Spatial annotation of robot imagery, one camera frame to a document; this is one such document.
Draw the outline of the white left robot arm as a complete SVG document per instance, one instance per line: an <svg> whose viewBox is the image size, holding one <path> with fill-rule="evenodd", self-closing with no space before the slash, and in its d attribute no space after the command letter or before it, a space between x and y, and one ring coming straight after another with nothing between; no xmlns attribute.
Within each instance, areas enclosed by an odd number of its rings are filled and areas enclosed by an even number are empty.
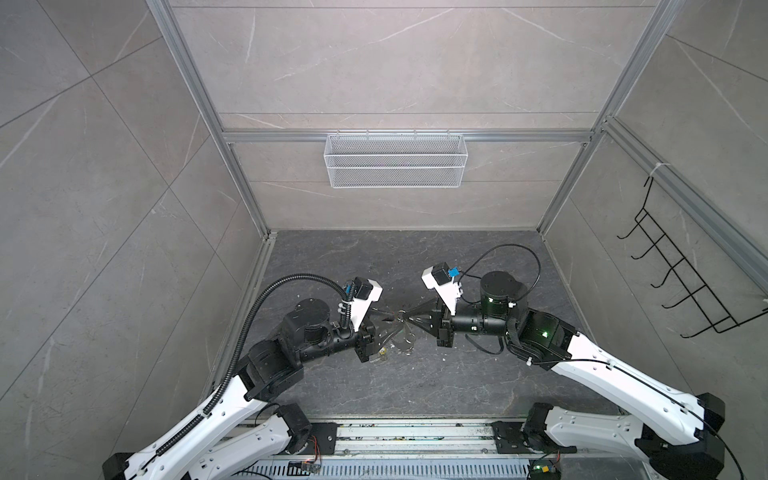
<svg viewBox="0 0 768 480"><path fill-rule="evenodd" d="M306 363L353 351L377 354L400 326L391 312L355 299L348 324L331 320L319 299L300 301L275 335L254 344L223 382L169 432L135 453L116 453L102 466L107 479L227 479L259 460L312 447L312 425L295 403L276 399L304 377Z"/></svg>

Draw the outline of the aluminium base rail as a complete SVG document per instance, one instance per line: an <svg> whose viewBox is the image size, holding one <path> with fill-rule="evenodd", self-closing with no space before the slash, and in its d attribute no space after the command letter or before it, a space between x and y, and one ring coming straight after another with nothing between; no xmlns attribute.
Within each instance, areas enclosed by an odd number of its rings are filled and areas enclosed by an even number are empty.
<svg viewBox="0 0 768 480"><path fill-rule="evenodd" d="M188 479L524 479L542 453L519 420L318 419L295 454L232 461L222 443Z"/></svg>

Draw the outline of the aluminium frame profiles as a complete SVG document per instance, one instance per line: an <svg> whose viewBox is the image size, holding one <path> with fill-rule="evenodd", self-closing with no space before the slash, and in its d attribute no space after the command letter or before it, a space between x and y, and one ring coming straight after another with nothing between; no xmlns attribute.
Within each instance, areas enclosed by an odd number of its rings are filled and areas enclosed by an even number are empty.
<svg viewBox="0 0 768 480"><path fill-rule="evenodd" d="M767 424L763 1L154 1L264 282L506 270L645 374Z"/></svg>

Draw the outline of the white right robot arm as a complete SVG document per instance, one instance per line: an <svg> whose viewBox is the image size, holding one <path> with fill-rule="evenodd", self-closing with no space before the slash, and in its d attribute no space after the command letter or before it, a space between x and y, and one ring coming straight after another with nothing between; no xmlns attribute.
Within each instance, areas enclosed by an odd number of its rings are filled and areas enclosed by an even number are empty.
<svg viewBox="0 0 768 480"><path fill-rule="evenodd" d="M547 402L529 410L520 436L544 454L598 450L633 457L664 479L715 479L725 466L719 436L724 402L709 393L676 390L626 364L560 318L527 304L527 287L504 271L480 279L480 300L462 305L459 273L428 268L426 287L436 292L401 319L449 348L456 334L492 336L529 366L588 387L620 408L601 415Z"/></svg>

